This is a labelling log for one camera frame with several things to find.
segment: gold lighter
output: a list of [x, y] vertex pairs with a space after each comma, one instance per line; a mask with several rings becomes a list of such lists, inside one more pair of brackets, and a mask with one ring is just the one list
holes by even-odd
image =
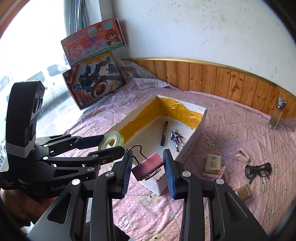
[[235, 190], [234, 192], [239, 196], [239, 198], [243, 202], [252, 196], [251, 188], [250, 188], [249, 184], [240, 187], [239, 189]]

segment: clear tape roll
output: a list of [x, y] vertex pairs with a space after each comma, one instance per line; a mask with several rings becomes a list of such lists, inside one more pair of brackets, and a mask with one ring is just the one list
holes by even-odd
[[124, 145], [124, 138], [122, 135], [119, 134], [118, 131], [111, 131], [105, 135], [103, 140], [99, 144], [99, 150], [107, 149], [108, 144], [110, 142], [113, 142], [110, 147], [115, 147], [115, 146], [123, 146]]

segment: star print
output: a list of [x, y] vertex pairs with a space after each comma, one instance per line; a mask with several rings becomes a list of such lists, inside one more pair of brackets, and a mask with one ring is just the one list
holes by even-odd
[[169, 215], [170, 216], [170, 218], [172, 219], [172, 221], [175, 219], [175, 220], [178, 220], [178, 216], [179, 216], [179, 214], [175, 214], [174, 213], [174, 211], [173, 211], [173, 213], [171, 214], [171, 215]]
[[131, 223], [132, 223], [132, 222], [130, 222], [130, 221], [128, 220], [128, 218], [126, 218], [126, 219], [123, 220], [122, 222], [123, 222], [123, 224], [124, 224], [124, 227], [126, 227], [126, 226], [130, 227], [130, 226], [131, 226]]

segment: bed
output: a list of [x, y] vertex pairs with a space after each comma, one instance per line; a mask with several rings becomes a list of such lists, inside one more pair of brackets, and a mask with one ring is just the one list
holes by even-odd
[[[88, 111], [67, 133], [91, 136], [106, 133], [134, 108], [154, 95], [169, 96], [207, 108], [205, 128], [184, 163], [199, 178], [203, 178], [206, 154], [222, 156], [222, 165], [232, 168], [228, 184], [237, 189], [249, 182], [245, 164], [235, 159], [244, 147], [252, 156], [252, 165], [270, 162], [270, 179], [256, 177], [251, 186], [252, 198], [245, 204], [269, 233], [282, 218], [295, 198], [296, 133], [279, 126], [268, 128], [268, 115], [258, 110], [199, 92], [186, 92], [161, 80], [133, 79], [104, 105]], [[95, 148], [75, 150], [67, 156], [85, 156]], [[100, 173], [112, 168], [103, 165]], [[209, 240], [209, 214], [205, 205], [205, 232]], [[183, 200], [172, 200], [166, 189], [160, 196], [150, 192], [133, 178], [123, 200], [113, 200], [114, 223], [135, 240], [179, 239]]]

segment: water bottle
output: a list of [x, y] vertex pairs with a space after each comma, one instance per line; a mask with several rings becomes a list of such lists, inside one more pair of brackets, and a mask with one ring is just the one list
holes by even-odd
[[274, 109], [274, 112], [272, 113], [271, 118], [269, 120], [269, 128], [270, 129], [274, 130], [276, 128], [276, 126], [278, 125], [278, 123], [281, 119], [281, 116], [284, 113], [285, 106], [286, 106], [285, 100], [283, 98], [279, 97], [276, 102], [276, 108]]

